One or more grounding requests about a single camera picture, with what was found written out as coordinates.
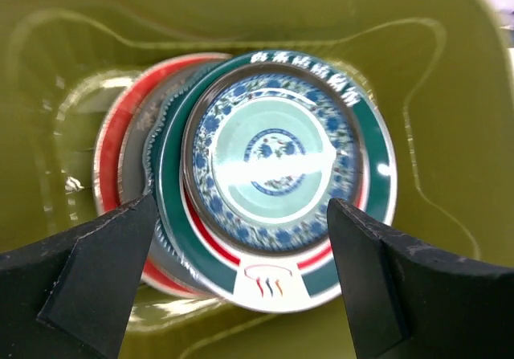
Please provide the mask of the grey deer plate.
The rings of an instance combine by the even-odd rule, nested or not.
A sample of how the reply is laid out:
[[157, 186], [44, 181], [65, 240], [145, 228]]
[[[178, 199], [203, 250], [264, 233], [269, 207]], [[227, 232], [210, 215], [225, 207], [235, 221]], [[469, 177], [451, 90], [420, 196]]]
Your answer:
[[[146, 187], [142, 162], [145, 141], [152, 129], [161, 104], [166, 97], [183, 88], [192, 75], [203, 66], [187, 65], [177, 73], [166, 76], [139, 103], [122, 141], [118, 162], [118, 190], [123, 203], [142, 194]], [[167, 248], [159, 235], [153, 236], [149, 248], [149, 272], [143, 280], [172, 296], [206, 298], [212, 293], [193, 279], [174, 253]]]

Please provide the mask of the white plate striped rim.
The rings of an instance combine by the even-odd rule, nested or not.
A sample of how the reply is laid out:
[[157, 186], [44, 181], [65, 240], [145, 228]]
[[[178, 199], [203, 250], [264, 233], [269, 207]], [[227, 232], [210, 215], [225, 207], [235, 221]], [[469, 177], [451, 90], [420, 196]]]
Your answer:
[[319, 80], [351, 109], [361, 130], [363, 178], [353, 200], [340, 199], [387, 224], [394, 217], [398, 190], [394, 146], [377, 106], [350, 75], [297, 51], [254, 51], [228, 59], [196, 77], [179, 100], [161, 110], [165, 131], [157, 158], [154, 197], [182, 264], [195, 279], [231, 303], [260, 312], [299, 312], [322, 305], [341, 292], [329, 238], [294, 255], [244, 251], [205, 226], [184, 180], [191, 161], [184, 137], [198, 98], [217, 77], [246, 65], [290, 66]]

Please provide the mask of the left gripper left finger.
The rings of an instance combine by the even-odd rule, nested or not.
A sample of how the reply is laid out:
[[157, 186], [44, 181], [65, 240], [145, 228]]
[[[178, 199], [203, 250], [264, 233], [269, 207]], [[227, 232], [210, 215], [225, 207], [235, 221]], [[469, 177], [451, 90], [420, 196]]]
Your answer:
[[1, 255], [3, 358], [116, 358], [153, 237], [144, 195]]

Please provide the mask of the small blue patterned plate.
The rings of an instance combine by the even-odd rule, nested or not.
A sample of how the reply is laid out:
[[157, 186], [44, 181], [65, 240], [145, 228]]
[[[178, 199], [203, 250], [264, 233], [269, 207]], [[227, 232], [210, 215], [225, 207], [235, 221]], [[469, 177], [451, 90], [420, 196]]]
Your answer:
[[356, 115], [319, 80], [285, 65], [217, 77], [187, 124], [184, 180], [199, 218], [257, 255], [294, 255], [328, 237], [331, 198], [353, 200], [363, 156]]

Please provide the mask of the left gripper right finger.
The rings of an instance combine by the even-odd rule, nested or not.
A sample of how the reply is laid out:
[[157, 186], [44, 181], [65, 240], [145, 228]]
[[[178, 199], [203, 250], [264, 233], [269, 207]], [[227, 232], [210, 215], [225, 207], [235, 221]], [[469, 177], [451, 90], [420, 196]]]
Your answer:
[[351, 204], [328, 234], [359, 358], [510, 358], [513, 270], [441, 250]]

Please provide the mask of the red and teal plate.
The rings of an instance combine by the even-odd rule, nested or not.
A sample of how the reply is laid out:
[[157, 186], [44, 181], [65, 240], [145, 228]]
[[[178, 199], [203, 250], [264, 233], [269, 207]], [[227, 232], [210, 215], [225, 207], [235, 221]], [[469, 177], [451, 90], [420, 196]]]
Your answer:
[[[97, 135], [93, 157], [93, 189], [98, 214], [104, 214], [123, 204], [118, 190], [118, 162], [124, 135], [143, 98], [166, 76], [177, 73], [187, 65], [201, 64], [205, 67], [229, 57], [226, 53], [200, 52], [165, 59], [144, 70], [115, 99]], [[149, 272], [149, 267], [148, 257], [142, 280], [143, 275]]]

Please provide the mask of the teal scalloped plate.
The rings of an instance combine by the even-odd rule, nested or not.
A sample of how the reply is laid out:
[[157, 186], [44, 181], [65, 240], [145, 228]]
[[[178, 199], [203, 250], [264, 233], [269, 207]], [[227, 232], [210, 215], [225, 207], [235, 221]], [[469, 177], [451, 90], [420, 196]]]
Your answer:
[[[167, 77], [144, 99], [142, 111], [150, 114], [152, 122], [142, 151], [142, 167], [145, 171], [145, 192], [151, 193], [153, 196], [157, 195], [157, 158], [162, 134], [165, 131], [165, 114], [161, 113], [161, 110], [169, 109], [174, 101], [179, 100], [192, 87], [197, 72], [196, 69], [190, 67]], [[152, 263], [170, 279], [187, 287], [200, 286], [191, 275], [190, 270], [183, 266], [180, 256], [173, 249], [161, 218], [156, 222], [149, 257]]]

